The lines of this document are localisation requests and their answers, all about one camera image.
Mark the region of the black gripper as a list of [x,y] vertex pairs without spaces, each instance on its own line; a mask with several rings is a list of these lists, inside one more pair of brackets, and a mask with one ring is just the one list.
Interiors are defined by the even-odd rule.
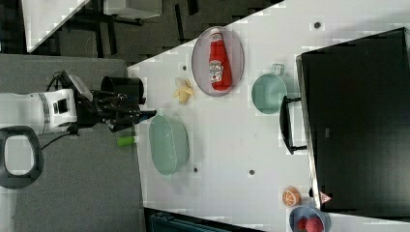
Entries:
[[[134,124],[139,111],[139,104],[145,104],[146,98],[139,99],[121,93],[92,91],[93,99],[75,95],[76,123],[78,130],[92,128],[96,124],[107,124],[111,132],[122,131]],[[156,110],[139,112],[139,122],[154,117]]]

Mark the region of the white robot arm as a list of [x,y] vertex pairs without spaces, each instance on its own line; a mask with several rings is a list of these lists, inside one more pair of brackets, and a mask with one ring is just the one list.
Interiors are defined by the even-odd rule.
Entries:
[[145,100],[126,94],[71,89],[25,95],[1,95],[1,186],[23,189],[34,184],[44,169],[44,134],[77,135],[98,123],[122,131],[154,117],[142,110]]

